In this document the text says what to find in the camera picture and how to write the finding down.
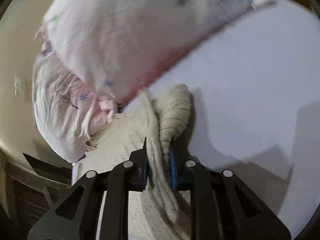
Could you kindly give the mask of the beige knitted garment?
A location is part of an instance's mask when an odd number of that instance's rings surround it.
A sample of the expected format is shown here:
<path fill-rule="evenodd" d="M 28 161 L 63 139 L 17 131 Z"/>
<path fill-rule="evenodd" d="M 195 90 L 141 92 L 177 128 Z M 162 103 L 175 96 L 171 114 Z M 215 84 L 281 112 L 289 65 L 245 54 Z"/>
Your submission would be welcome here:
<path fill-rule="evenodd" d="M 169 174 L 169 145 L 187 129 L 191 94 L 175 85 L 157 98 L 141 92 L 140 105 L 129 113 L 115 114 L 86 141 L 86 157 L 79 176 L 89 170 L 103 173 L 146 146 L 150 173 L 143 192 L 129 194 L 129 236 L 135 239 L 190 239 L 190 194 L 175 193 Z"/>

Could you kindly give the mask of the dark bedside furniture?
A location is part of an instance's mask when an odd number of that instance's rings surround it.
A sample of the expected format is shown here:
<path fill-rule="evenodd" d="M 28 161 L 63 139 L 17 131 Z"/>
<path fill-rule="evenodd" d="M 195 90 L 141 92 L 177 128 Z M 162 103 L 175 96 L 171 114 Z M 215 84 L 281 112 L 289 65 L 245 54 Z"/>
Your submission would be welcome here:
<path fill-rule="evenodd" d="M 9 217 L 27 235 L 49 207 L 71 187 L 71 166 L 54 166 L 23 154 L 30 167 L 5 159 L 5 186 Z"/>

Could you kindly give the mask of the pink patterned pillow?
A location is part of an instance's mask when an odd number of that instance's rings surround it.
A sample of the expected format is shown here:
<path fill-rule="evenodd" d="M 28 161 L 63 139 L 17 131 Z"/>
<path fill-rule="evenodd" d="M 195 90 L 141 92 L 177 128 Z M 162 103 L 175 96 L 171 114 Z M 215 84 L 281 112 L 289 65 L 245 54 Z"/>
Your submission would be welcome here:
<path fill-rule="evenodd" d="M 36 38 L 39 132 L 76 163 L 120 106 L 207 35 L 275 0 L 53 0 Z"/>

